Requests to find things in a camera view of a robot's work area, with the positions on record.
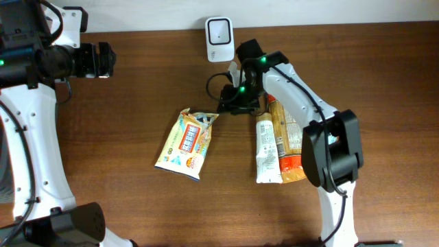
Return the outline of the orange spaghetti pasta packet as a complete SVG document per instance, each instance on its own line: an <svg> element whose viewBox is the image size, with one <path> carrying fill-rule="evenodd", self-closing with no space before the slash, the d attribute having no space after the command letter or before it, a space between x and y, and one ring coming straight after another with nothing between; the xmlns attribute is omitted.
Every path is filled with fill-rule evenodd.
<svg viewBox="0 0 439 247"><path fill-rule="evenodd" d="M268 106L274 125L283 184L302 180L306 178L301 162L302 129L272 95L268 95Z"/></svg>

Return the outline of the white tube with gold cap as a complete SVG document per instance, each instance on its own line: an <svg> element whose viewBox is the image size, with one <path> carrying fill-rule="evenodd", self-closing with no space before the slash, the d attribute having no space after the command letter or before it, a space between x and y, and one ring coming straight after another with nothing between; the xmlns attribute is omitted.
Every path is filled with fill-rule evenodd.
<svg viewBox="0 0 439 247"><path fill-rule="evenodd" d="M256 134L257 183L281 184L283 179L271 114L263 113L257 117Z"/></svg>

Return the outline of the small teal tissue pack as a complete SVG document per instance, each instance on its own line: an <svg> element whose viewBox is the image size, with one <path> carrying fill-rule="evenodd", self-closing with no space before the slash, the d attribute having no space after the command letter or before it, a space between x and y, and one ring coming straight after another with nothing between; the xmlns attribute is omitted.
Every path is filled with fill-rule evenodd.
<svg viewBox="0 0 439 247"><path fill-rule="evenodd" d="M339 141L339 137L333 136L332 134L330 134L328 136L329 145L332 145L332 144L336 143L337 141Z"/></svg>

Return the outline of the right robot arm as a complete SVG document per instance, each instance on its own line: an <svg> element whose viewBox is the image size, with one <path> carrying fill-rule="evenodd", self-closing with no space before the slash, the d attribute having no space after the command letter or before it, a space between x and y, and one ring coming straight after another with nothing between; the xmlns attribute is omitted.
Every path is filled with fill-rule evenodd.
<svg viewBox="0 0 439 247"><path fill-rule="evenodd" d="M256 115L262 109L259 97L267 93L277 99L302 131L302 167L318 189L322 212L320 245L358 246L353 192L364 164L358 118L317 96L282 52L267 54L252 39L236 54L241 68L230 76L233 85L223 88L218 112Z"/></svg>

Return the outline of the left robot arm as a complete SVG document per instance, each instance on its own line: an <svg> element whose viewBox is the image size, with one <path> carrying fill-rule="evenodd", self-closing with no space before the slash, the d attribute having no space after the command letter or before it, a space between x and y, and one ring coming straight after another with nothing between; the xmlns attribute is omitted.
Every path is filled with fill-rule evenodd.
<svg viewBox="0 0 439 247"><path fill-rule="evenodd" d="M14 223L2 246L133 246L106 227L102 208L77 205L56 131L58 84L109 78L108 43L82 43L88 13L48 1L1 2L1 201Z"/></svg>

